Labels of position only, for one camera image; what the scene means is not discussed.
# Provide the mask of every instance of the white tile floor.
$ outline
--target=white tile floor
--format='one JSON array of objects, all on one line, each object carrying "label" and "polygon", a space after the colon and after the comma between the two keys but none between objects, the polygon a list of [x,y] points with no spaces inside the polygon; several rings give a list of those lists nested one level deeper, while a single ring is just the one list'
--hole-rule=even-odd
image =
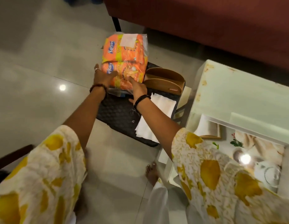
[{"label": "white tile floor", "polygon": [[[148,34],[149,61],[181,73],[191,87],[211,58],[251,73],[274,68],[165,33],[120,21],[123,32]],[[0,157],[38,144],[87,96],[105,37],[114,32],[104,4],[81,0],[0,0]],[[59,90],[64,84],[66,89]],[[142,223],[151,187],[144,176],[158,149],[96,120],[85,183],[88,213],[79,223]],[[184,217],[186,200],[169,190],[171,223]]]}]

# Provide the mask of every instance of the white napkin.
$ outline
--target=white napkin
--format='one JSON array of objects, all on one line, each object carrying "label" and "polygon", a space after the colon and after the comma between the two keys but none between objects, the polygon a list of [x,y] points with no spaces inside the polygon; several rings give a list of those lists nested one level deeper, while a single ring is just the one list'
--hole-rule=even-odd
[{"label": "white napkin", "polygon": [[[163,97],[159,94],[151,95],[151,101],[168,117],[171,117],[173,109],[175,108],[176,101],[173,101],[167,97]],[[140,118],[140,121],[136,127],[136,136],[142,137],[145,139],[152,140],[156,143],[159,143],[156,136],[153,134],[149,126],[143,117]]]}]

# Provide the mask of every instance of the white label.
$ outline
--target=white label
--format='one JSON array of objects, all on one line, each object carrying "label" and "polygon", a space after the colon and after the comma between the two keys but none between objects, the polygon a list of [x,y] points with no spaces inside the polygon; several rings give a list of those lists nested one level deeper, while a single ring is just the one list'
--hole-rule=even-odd
[{"label": "white label", "polygon": [[138,34],[123,34],[120,46],[134,48],[137,35]]}]

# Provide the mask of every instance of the bracelet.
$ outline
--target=bracelet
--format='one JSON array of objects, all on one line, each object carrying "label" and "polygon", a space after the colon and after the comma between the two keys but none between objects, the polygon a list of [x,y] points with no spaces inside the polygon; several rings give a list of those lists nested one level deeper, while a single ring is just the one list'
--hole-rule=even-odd
[{"label": "bracelet", "polygon": [[133,105],[133,110],[134,110],[134,111],[136,111],[136,112],[139,113],[139,111],[136,109],[136,107],[137,107],[138,103],[139,103],[140,101],[142,101],[143,99],[145,99],[145,98],[150,98],[150,99],[151,99],[151,96],[150,96],[150,95],[146,95],[146,94],[140,96],[140,97],[136,100],[135,105]]},{"label": "bracelet", "polygon": [[105,85],[103,85],[103,84],[94,84],[94,85],[92,85],[92,87],[90,87],[90,92],[91,92],[92,89],[93,89],[94,87],[96,87],[96,86],[99,86],[99,87],[103,87],[103,88],[104,88],[104,90],[105,90],[105,97],[104,97],[104,99],[102,100],[102,101],[104,101],[104,100],[107,98],[107,87],[106,87]]}]

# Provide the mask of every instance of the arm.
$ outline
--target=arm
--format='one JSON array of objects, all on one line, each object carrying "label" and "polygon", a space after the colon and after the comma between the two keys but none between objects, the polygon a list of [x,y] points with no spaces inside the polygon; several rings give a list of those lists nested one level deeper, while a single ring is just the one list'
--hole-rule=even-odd
[{"label": "arm", "polygon": [[[129,81],[133,85],[134,96],[134,100],[130,99],[130,102],[135,104],[140,96],[147,94],[147,89],[144,84],[137,83],[131,77]],[[139,102],[136,108],[143,116],[169,158],[172,159],[172,141],[176,133],[181,129],[181,126],[165,115],[149,98],[145,98]]]},{"label": "arm", "polygon": [[[107,88],[111,80],[117,75],[117,71],[111,74],[105,74],[99,69],[95,72],[94,84],[104,84]],[[82,102],[82,104],[72,113],[72,115],[63,123],[69,126],[77,134],[81,147],[84,149],[90,137],[92,127],[97,117],[99,105],[105,97],[103,87],[94,87],[92,92]]]}]

